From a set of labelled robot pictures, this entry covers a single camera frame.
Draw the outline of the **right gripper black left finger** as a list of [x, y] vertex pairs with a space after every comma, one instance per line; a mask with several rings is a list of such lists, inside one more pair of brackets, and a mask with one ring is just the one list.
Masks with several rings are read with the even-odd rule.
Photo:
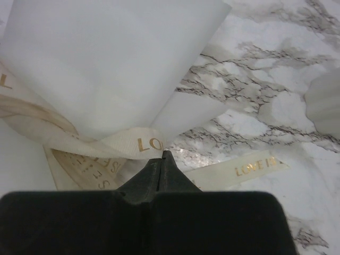
[[163, 162], [162, 158], [149, 160], [140, 172], [119, 187], [116, 192], [132, 205], [151, 203], [159, 193], [165, 191]]

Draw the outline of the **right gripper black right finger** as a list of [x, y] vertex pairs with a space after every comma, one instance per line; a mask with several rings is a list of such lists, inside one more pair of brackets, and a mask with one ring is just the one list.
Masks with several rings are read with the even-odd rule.
[[203, 192], [178, 168], [172, 153], [163, 152], [156, 200], [187, 202], [202, 198]]

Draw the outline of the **cream ribbon with gold letters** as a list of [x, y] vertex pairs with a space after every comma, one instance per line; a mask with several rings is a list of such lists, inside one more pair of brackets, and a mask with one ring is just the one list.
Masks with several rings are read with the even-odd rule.
[[167, 141], [226, 112], [175, 91], [184, 66], [58, 57], [1, 60], [1, 193], [118, 186], [128, 159], [160, 158]]

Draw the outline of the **white wrapping paper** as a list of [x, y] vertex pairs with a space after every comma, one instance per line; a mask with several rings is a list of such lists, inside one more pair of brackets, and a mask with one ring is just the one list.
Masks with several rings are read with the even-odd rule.
[[231, 7], [222, 1], [14, 1], [1, 61], [80, 133], [169, 138], [218, 116], [176, 92]]

